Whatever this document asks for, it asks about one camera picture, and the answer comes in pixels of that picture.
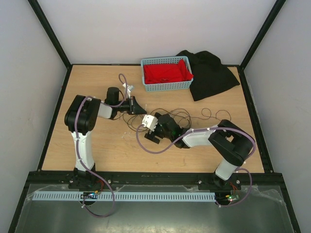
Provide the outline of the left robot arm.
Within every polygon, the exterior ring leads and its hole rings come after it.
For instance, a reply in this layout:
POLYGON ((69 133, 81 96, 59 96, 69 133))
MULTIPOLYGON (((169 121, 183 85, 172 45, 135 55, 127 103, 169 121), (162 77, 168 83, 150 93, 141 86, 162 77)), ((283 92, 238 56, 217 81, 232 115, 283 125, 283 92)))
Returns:
POLYGON ((129 115, 144 115, 146 111, 138 104, 134 96, 125 95, 119 99, 121 91, 117 87, 110 87, 106 99, 76 95, 64 118, 65 125, 71 132, 74 140, 76 163, 74 172, 82 174, 80 183, 86 188, 92 188, 97 182, 95 162, 92 156, 91 131, 94 129, 97 118, 113 120, 118 112, 129 115))

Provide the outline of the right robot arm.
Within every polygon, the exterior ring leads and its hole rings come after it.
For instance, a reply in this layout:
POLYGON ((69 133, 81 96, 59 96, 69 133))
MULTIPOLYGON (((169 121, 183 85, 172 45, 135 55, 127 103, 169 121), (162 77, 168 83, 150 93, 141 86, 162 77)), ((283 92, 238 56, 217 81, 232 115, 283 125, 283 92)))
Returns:
POLYGON ((212 177, 213 185, 218 189, 223 189, 229 184, 231 175, 256 150, 254 138, 227 119, 212 127, 186 129, 180 127, 169 114, 156 113, 155 116, 145 115, 141 124, 148 129, 146 139, 157 144, 160 139, 169 139, 171 144, 168 148, 213 146, 223 158, 212 177))

